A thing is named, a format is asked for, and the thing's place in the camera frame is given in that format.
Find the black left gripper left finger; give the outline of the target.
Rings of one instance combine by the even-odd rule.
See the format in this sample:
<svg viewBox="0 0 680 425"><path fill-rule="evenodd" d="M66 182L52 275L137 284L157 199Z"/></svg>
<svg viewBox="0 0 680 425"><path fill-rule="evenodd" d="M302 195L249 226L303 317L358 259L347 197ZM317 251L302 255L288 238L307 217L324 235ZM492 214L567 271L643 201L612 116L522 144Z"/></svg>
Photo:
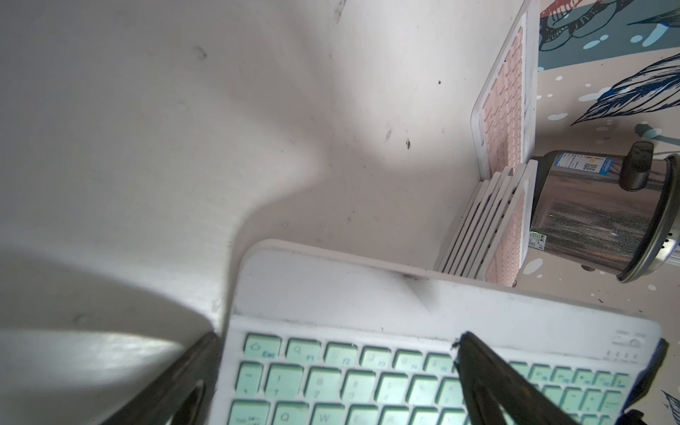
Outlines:
<svg viewBox="0 0 680 425"><path fill-rule="evenodd" d="M194 345L107 424L205 424L221 362L222 343L213 332Z"/></svg>

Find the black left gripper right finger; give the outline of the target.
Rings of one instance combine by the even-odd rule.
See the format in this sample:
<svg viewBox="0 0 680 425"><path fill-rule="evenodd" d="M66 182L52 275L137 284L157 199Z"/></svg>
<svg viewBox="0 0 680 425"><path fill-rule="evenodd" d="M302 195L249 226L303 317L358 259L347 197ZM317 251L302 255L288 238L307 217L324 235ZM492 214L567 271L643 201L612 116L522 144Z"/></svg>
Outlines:
<svg viewBox="0 0 680 425"><path fill-rule="evenodd" d="M573 419L526 381L472 332L462 334L455 361L473 424L573 424Z"/></svg>

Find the pink keyboard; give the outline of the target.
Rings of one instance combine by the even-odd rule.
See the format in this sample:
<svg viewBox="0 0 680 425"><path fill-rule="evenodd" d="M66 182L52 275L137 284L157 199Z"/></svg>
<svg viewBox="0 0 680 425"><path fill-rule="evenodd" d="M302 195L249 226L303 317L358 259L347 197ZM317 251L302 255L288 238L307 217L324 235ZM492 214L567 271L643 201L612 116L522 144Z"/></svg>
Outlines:
<svg viewBox="0 0 680 425"><path fill-rule="evenodd" d="M525 1L471 114L482 180L531 159L537 131L540 3Z"/></svg>
<svg viewBox="0 0 680 425"><path fill-rule="evenodd" d="M476 279L514 287L528 251L527 237L536 185L538 161L520 164L485 237L486 249Z"/></svg>
<svg viewBox="0 0 680 425"><path fill-rule="evenodd" d="M499 184L502 173L496 172L490 180L480 182L476 187L474 196L470 199L465 212L454 232L450 250L446 257L442 271L446 274L458 274L457 268L468 251L475 227L480 221L486 205L490 201L495 189Z"/></svg>

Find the green keyboard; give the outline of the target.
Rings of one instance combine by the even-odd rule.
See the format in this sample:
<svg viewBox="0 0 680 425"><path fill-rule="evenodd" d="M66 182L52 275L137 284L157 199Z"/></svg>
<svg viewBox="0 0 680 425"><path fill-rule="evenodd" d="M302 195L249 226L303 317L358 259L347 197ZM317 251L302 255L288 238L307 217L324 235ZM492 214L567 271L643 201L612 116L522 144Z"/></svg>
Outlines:
<svg viewBox="0 0 680 425"><path fill-rule="evenodd" d="M582 424L612 424L657 322L415 267L266 240L237 273L212 424L469 424L461 337Z"/></svg>

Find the pink keyboard back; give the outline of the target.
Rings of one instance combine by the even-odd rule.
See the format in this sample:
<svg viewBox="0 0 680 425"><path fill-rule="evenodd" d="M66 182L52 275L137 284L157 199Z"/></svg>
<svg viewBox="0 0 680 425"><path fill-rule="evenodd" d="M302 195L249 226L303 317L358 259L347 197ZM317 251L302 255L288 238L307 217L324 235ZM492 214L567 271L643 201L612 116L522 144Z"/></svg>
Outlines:
<svg viewBox="0 0 680 425"><path fill-rule="evenodd" d="M525 1L471 114L482 180L531 159L537 131L540 3Z"/></svg>

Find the white keyboard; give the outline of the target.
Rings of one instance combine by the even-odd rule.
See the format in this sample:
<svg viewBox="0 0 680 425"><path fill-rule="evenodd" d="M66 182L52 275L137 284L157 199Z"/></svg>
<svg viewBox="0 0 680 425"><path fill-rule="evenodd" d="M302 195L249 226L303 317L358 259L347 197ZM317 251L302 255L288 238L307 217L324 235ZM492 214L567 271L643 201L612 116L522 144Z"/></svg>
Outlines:
<svg viewBox="0 0 680 425"><path fill-rule="evenodd" d="M435 263L435 270L437 272L444 274L450 273L451 265L457 255L457 251L460 249L464 234L488 186L488 181L479 182L462 214L453 220L452 225L446 231L444 242L441 244L440 252Z"/></svg>
<svg viewBox="0 0 680 425"><path fill-rule="evenodd" d="M512 168L506 166L501 172L494 173L490 180L483 183L480 194L472 208L471 218L458 252L457 262L455 263L455 272L458 276L467 277L471 268L471 262L476 256L476 241L488 215L487 207L489 203L493 202L499 193L500 187L511 175L513 175Z"/></svg>

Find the pink keyboard front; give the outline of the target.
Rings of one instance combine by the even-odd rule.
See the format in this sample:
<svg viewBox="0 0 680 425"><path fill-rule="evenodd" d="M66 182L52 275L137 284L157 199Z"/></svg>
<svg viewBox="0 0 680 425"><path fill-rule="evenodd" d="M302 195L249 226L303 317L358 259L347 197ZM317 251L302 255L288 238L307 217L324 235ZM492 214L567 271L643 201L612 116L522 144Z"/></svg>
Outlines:
<svg viewBox="0 0 680 425"><path fill-rule="evenodd" d="M446 257L442 271L446 274L458 274L457 268L468 251L475 227L480 221L486 205L490 201L495 189L499 184L502 173L496 172L490 180L480 182L476 187L474 196L470 199L465 212L454 232L450 250Z"/></svg>

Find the yellow keyboard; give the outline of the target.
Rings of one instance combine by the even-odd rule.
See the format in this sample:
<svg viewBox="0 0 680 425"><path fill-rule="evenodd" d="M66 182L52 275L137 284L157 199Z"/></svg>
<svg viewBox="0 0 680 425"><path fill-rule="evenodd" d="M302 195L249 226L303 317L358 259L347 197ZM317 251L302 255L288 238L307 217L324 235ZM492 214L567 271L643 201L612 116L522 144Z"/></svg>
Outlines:
<svg viewBox="0 0 680 425"><path fill-rule="evenodd" d="M482 216L473 235L472 242L474 244L472 246L470 259L463 270L464 276L467 278L476 277L478 271L478 266L476 265L477 257L479 256L480 251L486 246L485 238L490 232L495 216L505 203L504 196L508 193L511 184L515 181L514 175L515 170L511 166L506 166L501 172L497 185L493 189L489 200L485 204Z"/></svg>

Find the steel rice cooker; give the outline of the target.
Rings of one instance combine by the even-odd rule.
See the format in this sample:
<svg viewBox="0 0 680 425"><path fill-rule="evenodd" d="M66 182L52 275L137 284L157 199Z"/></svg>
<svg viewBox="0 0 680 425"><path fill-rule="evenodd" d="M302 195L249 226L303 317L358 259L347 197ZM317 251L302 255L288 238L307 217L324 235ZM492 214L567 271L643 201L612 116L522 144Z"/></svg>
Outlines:
<svg viewBox="0 0 680 425"><path fill-rule="evenodd" d="M552 151L539 157L529 247L630 283L679 262L679 156Z"/></svg>

